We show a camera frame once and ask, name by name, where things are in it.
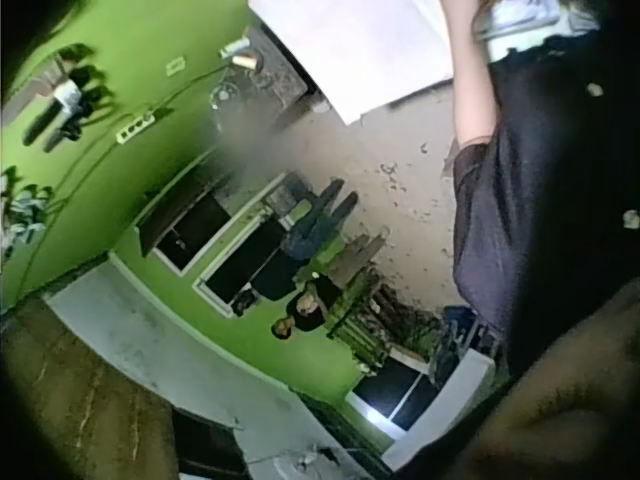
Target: power strip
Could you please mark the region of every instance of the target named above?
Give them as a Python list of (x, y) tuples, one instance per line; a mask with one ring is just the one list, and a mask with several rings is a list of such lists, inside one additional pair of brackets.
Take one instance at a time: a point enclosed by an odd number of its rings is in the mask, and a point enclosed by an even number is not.
[(156, 117), (153, 116), (153, 113), (145, 113), (116, 133), (116, 141), (120, 145), (124, 145), (133, 137), (146, 130), (149, 125), (153, 124), (155, 121)]

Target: concrete floor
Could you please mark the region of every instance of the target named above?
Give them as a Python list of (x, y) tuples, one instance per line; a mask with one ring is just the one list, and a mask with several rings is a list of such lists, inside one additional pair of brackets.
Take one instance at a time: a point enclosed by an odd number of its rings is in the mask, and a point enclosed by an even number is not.
[(449, 86), (377, 109), (349, 127), (334, 111), (309, 112), (283, 133), (290, 166), (316, 190), (342, 177), (345, 190), (360, 194), (347, 236), (391, 228), (376, 259), (380, 271), (403, 297), (432, 310), (461, 302), (451, 274), (453, 185), (442, 174), (453, 136)]

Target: bright light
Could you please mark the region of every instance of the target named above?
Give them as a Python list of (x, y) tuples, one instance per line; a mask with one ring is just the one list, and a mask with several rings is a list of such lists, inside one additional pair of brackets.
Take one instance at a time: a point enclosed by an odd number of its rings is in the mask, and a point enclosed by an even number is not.
[(377, 410), (369, 407), (369, 410), (367, 410), (367, 420), (369, 420), (374, 425), (380, 425), (384, 423), (386, 418), (384, 418), (382, 414)]

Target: person's arm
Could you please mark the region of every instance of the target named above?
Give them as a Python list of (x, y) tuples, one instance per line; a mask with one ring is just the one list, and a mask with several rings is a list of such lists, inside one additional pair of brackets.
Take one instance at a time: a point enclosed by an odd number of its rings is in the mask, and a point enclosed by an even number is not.
[(313, 295), (313, 298), (316, 301), (316, 303), (318, 304), (318, 308), (322, 312), (322, 316), (324, 317), (324, 319), (328, 320), (329, 319), (329, 309), (327, 308), (325, 303), (320, 298), (320, 295), (318, 295), (318, 289), (316, 288), (315, 284), (313, 282), (309, 282), (307, 284), (306, 289), (307, 289), (307, 292), (309, 292), (311, 295)]
[(473, 33), (479, 0), (441, 0), (453, 57), (456, 138), (460, 148), (488, 143), (498, 118), (493, 85)]

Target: blue jeans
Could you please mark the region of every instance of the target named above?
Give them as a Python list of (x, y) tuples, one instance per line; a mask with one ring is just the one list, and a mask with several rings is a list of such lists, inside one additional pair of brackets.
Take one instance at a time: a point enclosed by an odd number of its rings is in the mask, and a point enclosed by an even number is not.
[(311, 210), (289, 230), (281, 247), (288, 256), (299, 261), (311, 260), (327, 242), (335, 238), (340, 224), (358, 203), (358, 194), (351, 192), (333, 213), (327, 212), (343, 185), (344, 180), (333, 180)]

